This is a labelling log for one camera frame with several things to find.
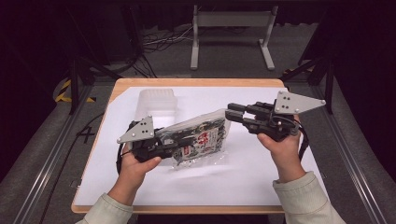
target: hand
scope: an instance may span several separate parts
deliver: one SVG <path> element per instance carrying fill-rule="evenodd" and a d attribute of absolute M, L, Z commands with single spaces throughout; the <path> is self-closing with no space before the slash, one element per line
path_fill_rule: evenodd
<path fill-rule="evenodd" d="M 281 142 L 274 141 L 264 133 L 257 135 L 262 145 L 271 152 L 280 183 L 287 183 L 305 175 L 305 170 L 298 157 L 300 135 L 300 133 L 295 136 L 289 135 Z"/>
<path fill-rule="evenodd" d="M 125 145 L 122 152 L 127 152 Z M 108 196 L 119 203 L 132 205 L 137 190 L 143 184 L 143 180 L 148 171 L 154 169 L 161 162 L 160 157 L 149 161 L 139 162 L 132 153 L 127 153 L 122 157 L 122 166 L 116 184 L 108 193 Z"/>

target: white paper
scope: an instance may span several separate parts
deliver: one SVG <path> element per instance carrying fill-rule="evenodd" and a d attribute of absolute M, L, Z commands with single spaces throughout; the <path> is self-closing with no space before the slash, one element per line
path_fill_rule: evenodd
<path fill-rule="evenodd" d="M 285 88 L 258 87 L 161 87 L 172 88 L 177 98 L 175 122 L 192 119 L 229 103 L 253 105 L 273 104 L 279 91 Z M 108 192 L 118 174 L 116 158 L 122 136 L 134 119 L 139 92 L 153 87 L 131 87 L 108 107 L 97 144 L 86 166 L 74 205 L 93 205 Z M 155 128 L 169 125 L 169 119 L 157 118 Z M 145 178 L 137 192 L 134 205 L 280 205 L 272 181 L 277 171 L 269 151 L 255 134 L 240 123 L 232 122 L 225 140 L 226 154 L 216 165 L 199 168 L 172 169 L 169 159 Z M 306 171 L 314 171 L 324 188 L 310 147 L 303 158 Z"/>

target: plastic container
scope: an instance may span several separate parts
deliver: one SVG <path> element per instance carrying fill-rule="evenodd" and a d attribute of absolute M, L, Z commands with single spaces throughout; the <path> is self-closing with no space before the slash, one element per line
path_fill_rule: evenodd
<path fill-rule="evenodd" d="M 153 117 L 154 128 L 175 124 L 177 98 L 172 89 L 147 89 L 139 93 L 134 120 Z"/>

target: person's left hand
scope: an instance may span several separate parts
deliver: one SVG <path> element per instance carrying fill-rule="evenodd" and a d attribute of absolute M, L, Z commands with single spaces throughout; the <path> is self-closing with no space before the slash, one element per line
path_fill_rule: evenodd
<path fill-rule="evenodd" d="M 127 151 L 128 147 L 125 145 L 122 152 Z M 132 205 L 134 196 L 142 185 L 146 173 L 154 169 L 160 162 L 160 157 L 156 157 L 145 162 L 139 162 L 134 158 L 132 153 L 125 154 L 122 157 L 119 178 L 117 179 L 114 187 L 108 193 L 108 196 L 119 203 Z"/>

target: floor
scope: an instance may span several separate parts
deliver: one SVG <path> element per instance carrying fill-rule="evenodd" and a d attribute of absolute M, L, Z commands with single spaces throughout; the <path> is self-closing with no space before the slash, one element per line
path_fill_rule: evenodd
<path fill-rule="evenodd" d="M 269 50 L 275 71 L 266 69 L 257 42 L 264 33 L 256 28 L 200 32 L 196 71 L 190 70 L 189 39 L 162 51 L 148 50 L 145 55 L 156 77 L 277 78 L 286 69 L 297 66 L 315 29 L 315 24 L 274 28 Z M 145 78 L 138 71 L 153 75 L 146 61 L 138 61 L 136 66 L 137 70 L 130 68 L 121 75 Z M 304 82 L 305 77 L 301 74 L 285 85 L 295 93 L 323 97 L 324 83 L 310 87 Z M 54 90 L 54 98 L 63 84 L 62 81 Z M 336 81 L 334 84 L 333 115 L 325 109 L 301 115 L 332 205 L 346 223 L 396 223 L 393 208 L 396 199 L 389 196 L 396 192 L 396 184 L 376 160 L 342 91 Z M 96 101 L 81 104 L 73 116 L 68 114 L 70 103 L 57 104 L 0 185 L 0 223 L 74 223 L 82 219 L 83 215 L 74 214 L 70 206 L 90 156 L 94 141 L 90 134 L 98 131 L 113 86 L 114 80 L 101 76 L 97 76 L 93 86 L 80 86 L 80 95 L 94 97 Z M 45 176 L 40 174 L 42 171 L 47 171 Z M 282 223 L 283 216 L 270 215 L 269 220 Z"/>

